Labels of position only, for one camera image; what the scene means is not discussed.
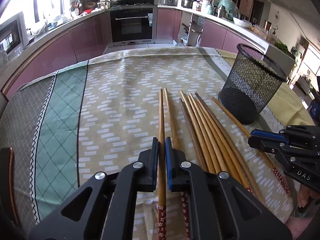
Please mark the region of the right hand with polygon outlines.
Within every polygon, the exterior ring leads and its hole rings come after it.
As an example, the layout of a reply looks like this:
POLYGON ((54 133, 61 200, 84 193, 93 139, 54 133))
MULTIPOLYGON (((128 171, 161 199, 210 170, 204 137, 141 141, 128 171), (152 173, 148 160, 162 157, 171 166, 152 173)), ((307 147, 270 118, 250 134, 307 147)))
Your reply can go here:
POLYGON ((301 184, 297 195, 298 212, 304 213, 314 199, 319 199, 319 193, 301 184))

